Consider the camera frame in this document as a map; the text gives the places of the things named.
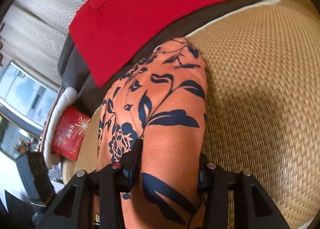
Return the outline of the orange floral blouse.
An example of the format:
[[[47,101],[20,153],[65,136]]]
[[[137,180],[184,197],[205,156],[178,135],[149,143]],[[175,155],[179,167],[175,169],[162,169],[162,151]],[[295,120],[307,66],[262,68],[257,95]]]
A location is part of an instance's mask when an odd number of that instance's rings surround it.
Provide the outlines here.
[[[121,194],[127,228],[196,228],[206,125],[206,64],[185,38],[155,48],[115,81],[101,108],[97,170],[143,140],[139,181]]]

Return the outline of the red gift box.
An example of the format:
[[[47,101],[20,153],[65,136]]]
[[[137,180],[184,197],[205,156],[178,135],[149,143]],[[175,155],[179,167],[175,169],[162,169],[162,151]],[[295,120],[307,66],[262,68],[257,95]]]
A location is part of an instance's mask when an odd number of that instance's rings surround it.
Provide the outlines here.
[[[55,154],[76,161],[91,118],[76,107],[68,107],[57,125],[52,142]]]

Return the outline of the white rolled towel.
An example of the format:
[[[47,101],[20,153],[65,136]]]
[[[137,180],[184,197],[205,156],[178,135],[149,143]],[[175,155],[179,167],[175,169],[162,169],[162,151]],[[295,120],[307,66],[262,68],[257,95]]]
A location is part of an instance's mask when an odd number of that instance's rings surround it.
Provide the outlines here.
[[[67,87],[65,88],[64,92],[57,102],[56,107],[53,110],[43,146],[43,151],[41,152],[48,170],[52,168],[52,165],[58,162],[57,157],[55,157],[55,155],[51,153],[51,147],[59,120],[66,108],[71,106],[77,98],[78,92],[73,87]]]

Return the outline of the red patterned blanket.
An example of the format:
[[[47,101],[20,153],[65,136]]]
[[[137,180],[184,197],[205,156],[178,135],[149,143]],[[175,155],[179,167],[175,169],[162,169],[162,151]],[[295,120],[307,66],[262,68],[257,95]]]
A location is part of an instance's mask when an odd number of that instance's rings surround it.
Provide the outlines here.
[[[50,119],[52,117],[52,114],[53,114],[53,110],[54,108],[56,107],[57,105],[57,102],[59,100],[59,98],[61,97],[62,93],[64,92],[64,87],[60,87],[58,92],[57,92],[57,97],[55,99],[55,101],[53,102],[53,105],[47,115],[47,119],[44,123],[44,128],[42,130],[42,133],[41,133],[41,136],[40,136],[40,140],[39,140],[39,148],[38,148],[38,151],[39,152],[42,152],[43,151],[43,146],[44,146],[44,142],[45,142],[45,139],[46,139],[46,135],[47,135],[47,131],[48,131],[48,126],[49,126],[49,122],[50,122]]]

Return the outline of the white refrigerator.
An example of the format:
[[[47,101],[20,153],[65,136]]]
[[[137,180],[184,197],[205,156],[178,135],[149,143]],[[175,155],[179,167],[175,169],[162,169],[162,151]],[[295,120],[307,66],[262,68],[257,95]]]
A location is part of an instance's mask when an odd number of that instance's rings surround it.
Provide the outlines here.
[[[35,137],[40,137],[57,92],[14,61],[1,72],[1,114]]]

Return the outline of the dark brown leather sofa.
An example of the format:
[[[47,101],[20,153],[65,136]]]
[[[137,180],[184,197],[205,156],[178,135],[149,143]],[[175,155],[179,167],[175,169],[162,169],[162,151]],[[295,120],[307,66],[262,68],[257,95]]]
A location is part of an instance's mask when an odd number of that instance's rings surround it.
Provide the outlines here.
[[[65,87],[73,87],[78,92],[76,106],[86,114],[92,114],[112,85],[120,76],[126,74],[138,61],[149,56],[154,48],[175,37],[184,37],[225,14],[263,0],[229,0],[202,8],[174,21],[148,41],[120,70],[102,87],[95,84],[92,74],[77,50],[70,33],[65,41],[58,63],[58,72]]]

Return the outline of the woven bamboo seat mat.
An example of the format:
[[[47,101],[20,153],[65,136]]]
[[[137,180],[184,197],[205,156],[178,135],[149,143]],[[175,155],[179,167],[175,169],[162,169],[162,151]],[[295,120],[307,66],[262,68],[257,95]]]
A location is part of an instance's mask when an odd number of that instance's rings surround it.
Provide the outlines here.
[[[319,13],[313,3],[263,0],[175,38],[188,40],[206,64],[200,153],[227,171],[249,169],[290,228],[308,226],[319,210]],[[80,169],[98,171],[102,103],[78,159],[65,164],[67,179]]]

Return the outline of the beige dotted curtain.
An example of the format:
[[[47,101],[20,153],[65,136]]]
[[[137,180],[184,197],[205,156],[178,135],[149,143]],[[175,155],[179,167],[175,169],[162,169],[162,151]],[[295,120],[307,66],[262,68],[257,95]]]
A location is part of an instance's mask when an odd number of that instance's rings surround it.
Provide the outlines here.
[[[58,61],[76,11],[87,0],[14,0],[1,21],[1,65],[9,61],[58,90]]]

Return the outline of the red knitted cloth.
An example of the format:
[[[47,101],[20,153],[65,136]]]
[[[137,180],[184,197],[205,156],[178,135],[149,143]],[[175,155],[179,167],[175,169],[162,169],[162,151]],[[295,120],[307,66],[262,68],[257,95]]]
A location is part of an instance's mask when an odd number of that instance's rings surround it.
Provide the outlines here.
[[[93,81],[102,87],[169,24],[229,0],[88,0],[69,33]]]

